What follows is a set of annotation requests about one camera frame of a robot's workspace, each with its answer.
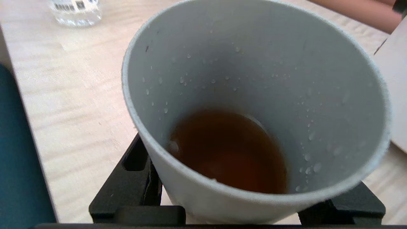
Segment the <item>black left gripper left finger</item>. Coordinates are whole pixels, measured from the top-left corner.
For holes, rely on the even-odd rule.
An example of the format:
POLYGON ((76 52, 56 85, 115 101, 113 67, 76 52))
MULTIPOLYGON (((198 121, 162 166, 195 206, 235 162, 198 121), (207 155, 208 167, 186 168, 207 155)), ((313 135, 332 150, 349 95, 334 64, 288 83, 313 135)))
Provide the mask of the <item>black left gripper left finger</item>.
POLYGON ((161 206, 162 182, 136 135, 89 206, 96 224, 185 225, 180 206, 161 206))

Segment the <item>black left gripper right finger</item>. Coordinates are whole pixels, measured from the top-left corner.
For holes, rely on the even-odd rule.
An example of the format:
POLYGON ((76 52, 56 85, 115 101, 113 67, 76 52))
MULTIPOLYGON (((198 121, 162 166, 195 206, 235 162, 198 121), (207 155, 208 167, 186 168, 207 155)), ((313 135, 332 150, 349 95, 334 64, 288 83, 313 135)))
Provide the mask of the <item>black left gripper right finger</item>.
POLYGON ((364 184, 298 212, 302 226, 381 226, 385 205, 364 184))

